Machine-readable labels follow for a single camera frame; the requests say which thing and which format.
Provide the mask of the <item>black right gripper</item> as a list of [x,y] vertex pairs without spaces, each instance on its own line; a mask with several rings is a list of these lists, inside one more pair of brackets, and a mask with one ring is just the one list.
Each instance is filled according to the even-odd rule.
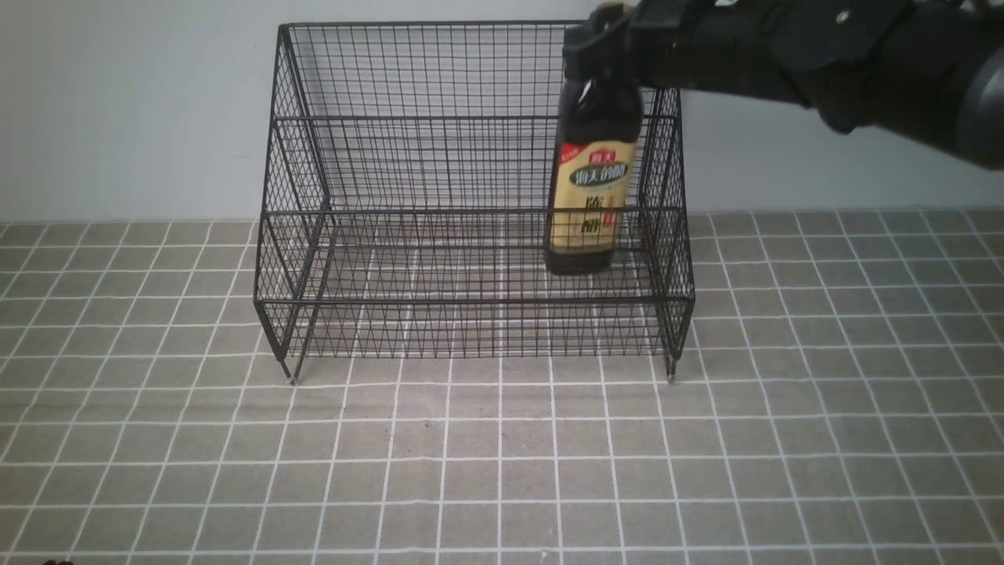
[[792,1],[602,3],[587,23],[564,31],[563,76],[578,82],[612,79],[618,31],[628,27],[628,57],[643,86],[810,107],[770,48],[793,6]]

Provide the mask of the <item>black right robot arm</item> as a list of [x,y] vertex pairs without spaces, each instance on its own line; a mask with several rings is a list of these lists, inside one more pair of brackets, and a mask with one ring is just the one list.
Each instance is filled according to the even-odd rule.
[[566,74],[779,101],[1002,168],[1002,8],[958,1],[642,1],[564,36]]

